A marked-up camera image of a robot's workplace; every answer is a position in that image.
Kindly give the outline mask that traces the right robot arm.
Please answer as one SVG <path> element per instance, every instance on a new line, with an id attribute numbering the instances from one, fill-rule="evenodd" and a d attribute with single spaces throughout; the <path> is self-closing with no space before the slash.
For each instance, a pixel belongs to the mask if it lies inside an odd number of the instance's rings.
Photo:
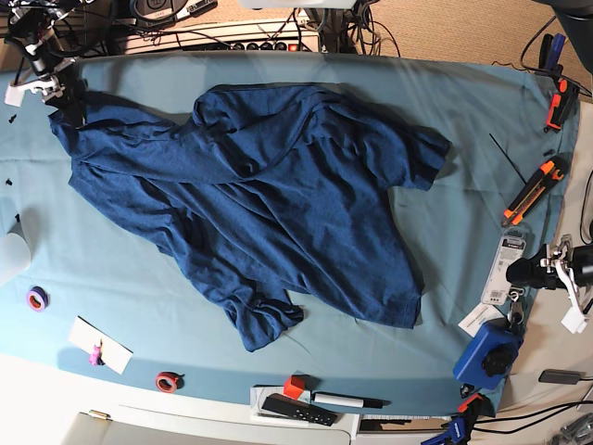
<path id="1" fill-rule="evenodd" d="M 86 123 L 82 102 L 84 84 L 76 63 L 93 51 L 100 42 L 98 33 L 76 30 L 68 15 L 83 1 L 5 1 L 7 31 L 4 43 L 21 56 L 21 65 L 6 87 L 4 102 L 19 108 L 28 93 L 38 94 L 44 104 L 61 111 L 70 125 L 80 128 Z M 62 21 L 66 29 L 57 24 Z"/>

